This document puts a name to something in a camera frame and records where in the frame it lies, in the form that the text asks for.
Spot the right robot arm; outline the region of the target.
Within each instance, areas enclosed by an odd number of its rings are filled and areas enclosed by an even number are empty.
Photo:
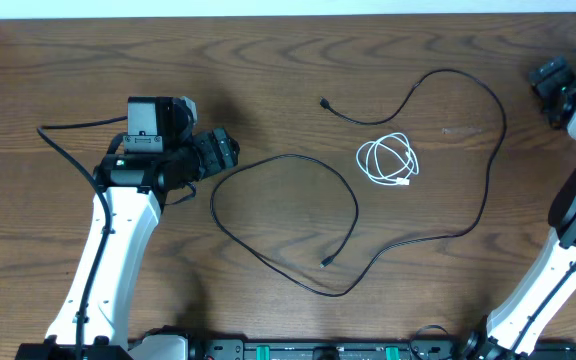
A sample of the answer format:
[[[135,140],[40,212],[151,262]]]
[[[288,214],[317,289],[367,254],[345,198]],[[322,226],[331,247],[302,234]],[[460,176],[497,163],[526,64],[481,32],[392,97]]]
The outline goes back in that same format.
[[[576,70],[556,57],[529,80],[549,125],[576,142]],[[576,167],[554,198],[550,230],[537,259],[512,294],[472,331],[459,359],[576,359],[576,344],[541,340],[576,290]]]

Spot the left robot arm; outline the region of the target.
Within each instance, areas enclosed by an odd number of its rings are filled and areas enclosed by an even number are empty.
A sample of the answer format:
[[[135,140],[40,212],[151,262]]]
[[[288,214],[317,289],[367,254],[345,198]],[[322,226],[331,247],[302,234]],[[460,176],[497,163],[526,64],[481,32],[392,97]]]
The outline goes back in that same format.
[[[194,188],[233,168],[240,148],[225,129],[197,133],[187,97],[127,101],[126,131],[116,135],[93,172],[90,231],[68,295],[40,343],[19,359],[192,359],[200,346],[162,328],[130,344],[129,314],[145,249],[169,192]]]

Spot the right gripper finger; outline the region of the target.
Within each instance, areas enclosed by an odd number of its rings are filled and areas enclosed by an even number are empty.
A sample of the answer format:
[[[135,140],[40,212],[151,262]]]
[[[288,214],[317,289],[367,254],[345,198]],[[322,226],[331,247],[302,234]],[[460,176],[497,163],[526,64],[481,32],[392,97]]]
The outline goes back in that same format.
[[[555,72],[550,74],[532,73],[531,86],[534,93],[542,100],[568,86],[575,79],[573,72]]]
[[[529,74],[529,82],[538,85],[545,82],[563,83],[571,78],[571,67],[562,56],[548,60]]]

